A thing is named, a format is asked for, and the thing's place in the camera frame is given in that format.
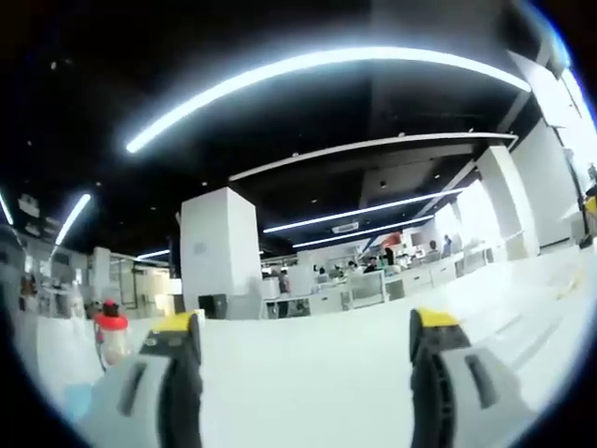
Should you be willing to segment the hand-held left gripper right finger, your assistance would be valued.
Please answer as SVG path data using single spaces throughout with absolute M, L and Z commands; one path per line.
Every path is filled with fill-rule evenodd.
M 410 311 L 413 447 L 508 447 L 525 423 L 517 376 L 448 313 Z

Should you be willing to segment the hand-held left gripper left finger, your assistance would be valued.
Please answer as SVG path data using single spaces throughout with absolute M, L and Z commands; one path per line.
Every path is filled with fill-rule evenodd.
M 82 417 L 89 446 L 202 446 L 202 323 L 202 314 L 164 318 L 104 374 Z

